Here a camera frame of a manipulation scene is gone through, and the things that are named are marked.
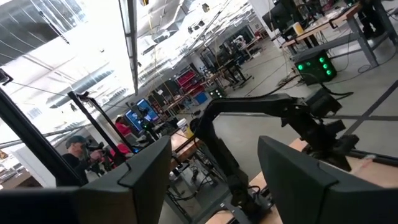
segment computer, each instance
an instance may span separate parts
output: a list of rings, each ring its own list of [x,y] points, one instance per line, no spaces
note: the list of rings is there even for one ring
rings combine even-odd
[[[283,32],[284,29],[294,24],[294,18],[289,9],[281,2],[278,2],[262,19],[271,31],[279,29],[279,31]]]

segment computer monitor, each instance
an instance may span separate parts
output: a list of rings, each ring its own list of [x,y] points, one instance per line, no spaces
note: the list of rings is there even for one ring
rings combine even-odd
[[[150,117],[151,121],[157,121],[159,119],[159,116],[157,115],[155,110],[150,106],[148,101],[146,101],[145,99],[138,101],[137,106],[140,110],[144,110],[144,109],[148,110],[148,116]]]
[[[129,110],[129,111],[127,111],[127,113],[125,115],[126,115],[126,118],[130,121],[130,123],[132,125],[134,125],[134,127],[137,129],[137,131],[142,130],[141,121],[138,119],[137,113]],[[152,121],[152,118],[149,116],[149,114],[147,114],[144,117],[144,119],[146,119],[147,121]]]
[[[283,32],[294,23],[290,10],[281,2],[278,2],[262,19],[271,31],[279,29],[280,32]]]

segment blue bin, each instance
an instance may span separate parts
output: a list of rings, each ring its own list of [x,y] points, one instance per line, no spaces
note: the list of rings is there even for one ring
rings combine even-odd
[[[195,100],[197,100],[199,104],[206,102],[207,100],[206,92],[201,92],[197,94],[197,96],[195,96]]]

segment robotic arm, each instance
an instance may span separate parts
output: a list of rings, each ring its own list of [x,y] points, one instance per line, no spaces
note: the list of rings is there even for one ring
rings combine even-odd
[[[336,139],[336,134],[345,129],[341,120],[323,124],[329,112],[336,113],[341,105],[324,89],[307,98],[295,98],[284,93],[251,98],[225,98],[213,100],[201,118],[194,119],[190,127],[195,136],[209,148],[220,169],[227,178],[233,195],[231,204],[240,207],[250,217],[261,207],[248,194],[248,177],[239,169],[237,162],[217,137],[213,120],[222,112],[264,113],[282,118],[282,127],[289,124],[308,143],[304,153],[326,161],[344,170],[351,170],[345,152],[359,141],[355,135]]]

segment cap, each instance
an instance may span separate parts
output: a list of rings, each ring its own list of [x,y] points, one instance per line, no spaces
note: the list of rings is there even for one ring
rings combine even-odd
[[[86,142],[87,140],[83,136],[72,136],[66,141],[65,146],[69,148],[72,143],[86,143]]]

